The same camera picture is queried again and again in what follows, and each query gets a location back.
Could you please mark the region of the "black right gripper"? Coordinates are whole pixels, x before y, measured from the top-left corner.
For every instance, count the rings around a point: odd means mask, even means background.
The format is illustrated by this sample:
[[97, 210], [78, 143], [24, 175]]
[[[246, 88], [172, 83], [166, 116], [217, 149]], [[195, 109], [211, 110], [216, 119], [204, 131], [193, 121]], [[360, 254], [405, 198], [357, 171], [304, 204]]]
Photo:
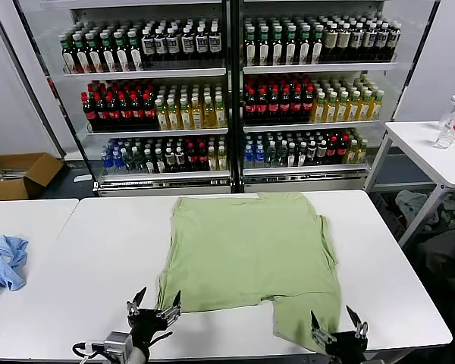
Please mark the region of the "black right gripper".
[[311, 311], [312, 338], [317, 344], [325, 344], [325, 352], [338, 363], [360, 364], [366, 360], [368, 323], [363, 322], [349, 306], [346, 309], [355, 331], [331, 335], [322, 329], [315, 313]]

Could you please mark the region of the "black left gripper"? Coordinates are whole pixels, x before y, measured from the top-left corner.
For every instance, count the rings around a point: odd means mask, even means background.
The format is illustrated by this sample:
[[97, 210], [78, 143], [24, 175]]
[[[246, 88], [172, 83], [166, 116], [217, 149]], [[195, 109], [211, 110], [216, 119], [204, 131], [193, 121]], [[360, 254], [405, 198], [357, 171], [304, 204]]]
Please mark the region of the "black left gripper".
[[175, 322], [181, 315], [181, 291], [179, 290], [173, 303], [164, 310], [140, 309], [147, 286], [135, 294], [131, 301], [127, 301], [128, 324], [131, 328], [134, 347], [151, 347], [156, 342], [169, 337], [172, 331], [167, 332], [168, 322]]

